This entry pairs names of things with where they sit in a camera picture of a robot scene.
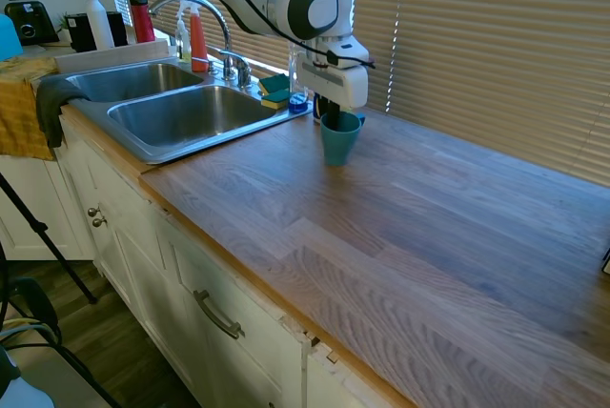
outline dish towel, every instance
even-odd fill
[[[0,62],[0,154],[53,160],[38,128],[32,83],[54,72],[55,59],[49,57]]]
[[[47,137],[50,148],[61,146],[63,131],[59,123],[61,107],[72,98],[89,100],[87,95],[61,77],[48,77],[43,79],[36,93],[36,116],[40,130]]]

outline stainless steel sink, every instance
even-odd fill
[[[219,86],[124,103],[108,111],[125,130],[155,147],[182,146],[274,115],[275,110],[261,106],[259,100]]]
[[[198,76],[170,63],[145,63],[68,77],[91,101],[125,101],[173,91],[203,82]]]
[[[177,61],[67,74],[91,101],[71,105],[141,161],[165,163],[311,112],[261,106],[257,80],[247,89]]]

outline white bottle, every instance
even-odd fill
[[[87,18],[93,32],[95,47],[98,51],[105,51],[114,47],[111,25],[108,15],[99,0],[87,0]]]
[[[184,25],[184,20],[182,20],[182,12],[189,6],[189,3],[186,1],[180,2],[180,9],[178,10],[178,14],[176,17],[178,18],[178,22],[175,27],[175,45],[176,51],[178,54],[178,60],[181,62],[190,62],[191,61],[191,39],[189,38],[189,31],[187,30],[186,25]]]

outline teal object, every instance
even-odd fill
[[[23,53],[17,31],[7,15],[0,14],[0,61]]]
[[[363,114],[340,112],[336,130],[326,126],[327,119],[327,113],[320,118],[324,161],[329,166],[341,167],[347,163],[365,117]]]

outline red water bottle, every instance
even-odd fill
[[[138,43],[154,41],[153,21],[149,15],[149,0],[128,0],[132,12],[133,29]]]

